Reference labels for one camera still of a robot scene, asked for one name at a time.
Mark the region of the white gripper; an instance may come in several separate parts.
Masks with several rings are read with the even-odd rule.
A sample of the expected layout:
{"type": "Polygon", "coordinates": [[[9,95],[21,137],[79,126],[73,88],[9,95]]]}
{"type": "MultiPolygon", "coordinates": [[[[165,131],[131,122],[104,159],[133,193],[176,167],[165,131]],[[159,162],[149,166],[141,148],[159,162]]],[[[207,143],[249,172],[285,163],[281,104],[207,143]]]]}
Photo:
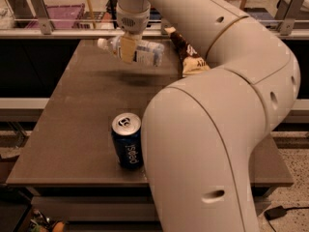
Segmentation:
{"type": "Polygon", "coordinates": [[[116,8],[118,26],[127,33],[120,37],[121,59],[125,63],[132,63],[138,40],[134,35],[141,35],[147,27],[150,9],[142,12],[129,12],[120,6],[116,8]]]}

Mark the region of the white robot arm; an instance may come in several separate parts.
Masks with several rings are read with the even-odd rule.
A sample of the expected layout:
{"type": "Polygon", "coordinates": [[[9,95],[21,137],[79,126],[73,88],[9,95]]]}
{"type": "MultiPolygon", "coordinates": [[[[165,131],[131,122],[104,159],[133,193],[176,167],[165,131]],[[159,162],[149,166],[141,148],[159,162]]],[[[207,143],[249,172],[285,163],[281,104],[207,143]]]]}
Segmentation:
{"type": "Polygon", "coordinates": [[[162,230],[259,232],[249,159],[292,109],[298,62],[224,0],[118,0],[121,28],[142,33],[149,7],[211,65],[162,89],[143,116],[143,158],[162,230]]]}

